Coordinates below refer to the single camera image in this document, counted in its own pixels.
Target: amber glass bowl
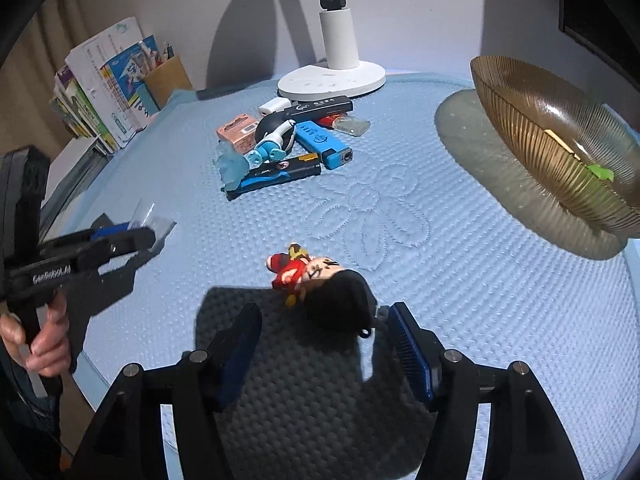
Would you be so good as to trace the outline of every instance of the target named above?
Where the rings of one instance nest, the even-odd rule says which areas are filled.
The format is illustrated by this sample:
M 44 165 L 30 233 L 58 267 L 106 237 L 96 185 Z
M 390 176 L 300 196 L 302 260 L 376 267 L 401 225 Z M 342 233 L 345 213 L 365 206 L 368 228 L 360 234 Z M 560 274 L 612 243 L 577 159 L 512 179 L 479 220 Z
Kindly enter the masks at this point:
M 605 107 L 557 75 L 517 59 L 476 57 L 471 73 L 494 128 L 546 190 L 594 227 L 640 235 L 640 146 Z M 595 176 L 591 164 L 611 170 L 613 181 Z

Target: white wall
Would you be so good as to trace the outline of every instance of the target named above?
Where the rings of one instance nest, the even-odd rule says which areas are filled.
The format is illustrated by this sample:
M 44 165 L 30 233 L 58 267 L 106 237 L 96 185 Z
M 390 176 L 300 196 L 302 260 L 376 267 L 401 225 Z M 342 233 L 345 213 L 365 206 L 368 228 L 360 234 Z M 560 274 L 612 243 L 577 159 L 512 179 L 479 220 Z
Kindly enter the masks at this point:
M 324 57 L 319 0 L 79 0 L 91 32 L 135 15 L 174 44 L 196 88 L 256 80 Z M 360 57 L 386 68 L 469 77 L 507 54 L 567 78 L 636 127 L 640 95 L 558 31 L 558 0 L 347 0 Z

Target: curtain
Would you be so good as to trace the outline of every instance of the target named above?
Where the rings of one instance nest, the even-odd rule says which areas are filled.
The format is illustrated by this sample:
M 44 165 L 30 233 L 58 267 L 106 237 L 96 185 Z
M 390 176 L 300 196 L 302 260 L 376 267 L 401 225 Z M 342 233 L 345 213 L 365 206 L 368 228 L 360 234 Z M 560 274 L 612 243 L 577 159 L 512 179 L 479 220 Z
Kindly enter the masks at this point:
M 46 0 L 0 69 L 0 153 L 34 144 L 51 158 L 73 135 L 49 106 L 53 78 L 88 38 L 77 0 Z

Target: green leaf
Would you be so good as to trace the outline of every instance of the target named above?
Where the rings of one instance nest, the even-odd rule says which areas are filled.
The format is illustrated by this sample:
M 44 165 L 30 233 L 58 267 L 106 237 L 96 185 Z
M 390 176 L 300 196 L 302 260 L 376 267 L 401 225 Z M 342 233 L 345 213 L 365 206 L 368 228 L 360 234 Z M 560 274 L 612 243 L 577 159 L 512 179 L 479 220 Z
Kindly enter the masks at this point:
M 599 164 L 591 164 L 587 166 L 587 170 L 591 171 L 600 180 L 610 180 L 613 182 L 613 171 L 603 168 Z

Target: hand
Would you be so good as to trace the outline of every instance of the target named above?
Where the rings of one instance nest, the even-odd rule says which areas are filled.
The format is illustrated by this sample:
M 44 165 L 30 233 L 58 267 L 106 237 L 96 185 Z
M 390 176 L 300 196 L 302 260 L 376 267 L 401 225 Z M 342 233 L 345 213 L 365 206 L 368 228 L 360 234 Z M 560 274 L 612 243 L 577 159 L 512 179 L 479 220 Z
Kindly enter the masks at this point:
M 66 297 L 59 290 L 49 304 L 47 321 L 31 343 L 31 355 L 23 359 L 18 346 L 24 344 L 25 333 L 15 317 L 0 316 L 0 336 L 9 355 L 23 368 L 33 370 L 43 377 L 56 377 L 68 370 L 71 364 L 71 350 L 66 333 L 69 318 L 66 315 Z

